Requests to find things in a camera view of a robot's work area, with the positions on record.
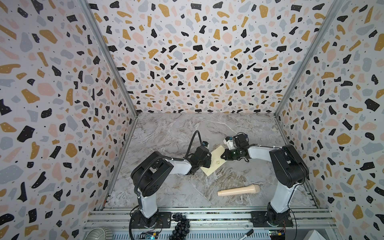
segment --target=marble table surface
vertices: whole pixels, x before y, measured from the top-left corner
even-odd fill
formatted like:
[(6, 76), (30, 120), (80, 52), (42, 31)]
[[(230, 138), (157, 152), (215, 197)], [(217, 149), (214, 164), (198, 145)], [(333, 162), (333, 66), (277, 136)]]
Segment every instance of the marble table surface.
[[(133, 133), (113, 192), (105, 207), (134, 207), (137, 197), (130, 177), (152, 152), (171, 157), (183, 157), (195, 130), (210, 151), (223, 144), (226, 136), (238, 132), (248, 134), (250, 144), (282, 146), (283, 138), (272, 114), (165, 114), (142, 113)], [(199, 145), (196, 136), (191, 152)], [(252, 206), (265, 207), (277, 186), (271, 162), (251, 159), (250, 162), (227, 161), (210, 176), (201, 169), (195, 175), (169, 175), (157, 191), (158, 207)], [(217, 191), (258, 184), (257, 194), (219, 197)], [(304, 187), (296, 191), (291, 206), (312, 206)]]

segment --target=beige microphone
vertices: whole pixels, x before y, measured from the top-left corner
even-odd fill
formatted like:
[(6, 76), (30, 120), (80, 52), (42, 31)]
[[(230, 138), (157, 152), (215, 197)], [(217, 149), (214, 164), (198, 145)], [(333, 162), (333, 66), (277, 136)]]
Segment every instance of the beige microphone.
[(221, 190), (217, 192), (218, 196), (231, 196), (231, 195), (238, 195), (238, 194), (245, 194), (245, 193), (258, 193), (260, 192), (260, 187), (257, 184), (249, 185), (248, 187), (238, 187), (238, 188), (232, 188), (227, 190)]

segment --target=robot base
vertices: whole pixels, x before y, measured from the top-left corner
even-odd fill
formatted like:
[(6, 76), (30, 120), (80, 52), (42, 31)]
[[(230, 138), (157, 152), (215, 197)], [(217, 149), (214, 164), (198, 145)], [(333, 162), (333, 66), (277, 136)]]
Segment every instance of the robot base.
[(251, 222), (253, 227), (293, 227), (290, 210), (283, 213), (276, 213), (271, 203), (268, 203), (267, 211), (252, 211)]
[(146, 218), (140, 211), (134, 212), (132, 215), (132, 229), (143, 228), (170, 228), (172, 219), (171, 212), (157, 212), (150, 218)]

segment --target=terrazzo side wall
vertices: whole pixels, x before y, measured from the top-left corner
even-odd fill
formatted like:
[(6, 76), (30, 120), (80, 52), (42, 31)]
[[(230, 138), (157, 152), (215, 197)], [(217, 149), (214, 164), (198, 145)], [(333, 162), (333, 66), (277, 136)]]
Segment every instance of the terrazzo side wall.
[(345, 1), (282, 114), (344, 239), (384, 239), (384, 1)]
[(81, 239), (131, 113), (76, 1), (0, 7), (0, 238)]
[(332, 0), (89, 0), (138, 112), (274, 112)]

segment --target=patterned wallpaper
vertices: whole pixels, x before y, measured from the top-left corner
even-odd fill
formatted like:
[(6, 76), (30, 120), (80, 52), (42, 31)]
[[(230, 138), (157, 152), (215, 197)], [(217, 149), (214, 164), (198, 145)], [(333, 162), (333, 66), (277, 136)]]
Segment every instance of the patterned wallpaper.
[(332, 0), (89, 0), (138, 112), (274, 112)]
[(345, 1), (278, 117), (348, 240), (384, 239), (383, 4)]
[(80, 239), (131, 113), (76, 1), (0, 7), (0, 238)]

